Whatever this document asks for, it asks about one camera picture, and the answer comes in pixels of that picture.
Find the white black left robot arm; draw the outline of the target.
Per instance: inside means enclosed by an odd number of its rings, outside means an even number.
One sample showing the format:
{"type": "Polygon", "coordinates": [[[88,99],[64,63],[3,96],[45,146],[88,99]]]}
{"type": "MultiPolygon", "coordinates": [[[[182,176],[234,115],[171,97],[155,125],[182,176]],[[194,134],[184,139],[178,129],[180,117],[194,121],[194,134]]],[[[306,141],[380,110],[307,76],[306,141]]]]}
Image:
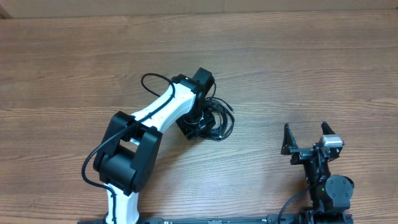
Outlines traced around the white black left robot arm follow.
{"type": "Polygon", "coordinates": [[[139,192],[145,187],[159,152],[163,133],[177,123],[187,139],[209,131],[214,116],[205,111],[205,98],[215,79],[199,68],[193,77],[179,74],[146,108],[133,114],[117,112],[101,144],[91,153],[99,187],[108,194],[108,212],[100,223],[137,223],[139,192]]]}

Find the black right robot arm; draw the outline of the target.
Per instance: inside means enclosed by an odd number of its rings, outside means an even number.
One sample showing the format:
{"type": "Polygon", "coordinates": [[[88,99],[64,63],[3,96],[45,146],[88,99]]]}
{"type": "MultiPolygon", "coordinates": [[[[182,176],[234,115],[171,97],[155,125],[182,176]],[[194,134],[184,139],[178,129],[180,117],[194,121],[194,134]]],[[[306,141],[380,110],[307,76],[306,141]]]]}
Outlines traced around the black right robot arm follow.
{"type": "Polygon", "coordinates": [[[282,223],[353,223],[350,208],[354,182],[343,175],[331,175],[328,163],[339,158],[345,142],[328,125],[321,124],[323,135],[312,147],[300,148],[289,124],[284,125],[281,154],[291,156],[292,165],[302,165],[307,188],[294,195],[281,208],[277,222],[282,223]],[[284,218],[285,209],[293,201],[309,193],[311,207],[305,207],[297,215],[284,218]]]}

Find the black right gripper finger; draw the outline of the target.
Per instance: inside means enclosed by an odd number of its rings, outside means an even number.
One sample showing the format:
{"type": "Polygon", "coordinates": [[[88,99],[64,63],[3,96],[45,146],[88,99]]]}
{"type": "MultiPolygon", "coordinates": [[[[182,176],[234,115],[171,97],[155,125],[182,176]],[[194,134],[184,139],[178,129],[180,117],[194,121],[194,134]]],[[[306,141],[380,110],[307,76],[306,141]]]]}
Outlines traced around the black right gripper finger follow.
{"type": "Polygon", "coordinates": [[[282,147],[280,150],[281,155],[291,155],[296,152],[298,145],[292,134],[289,123],[284,125],[284,139],[282,141],[282,147]]]}
{"type": "Polygon", "coordinates": [[[335,132],[330,128],[329,124],[326,121],[322,122],[321,129],[322,129],[323,135],[335,134],[335,132]]]}

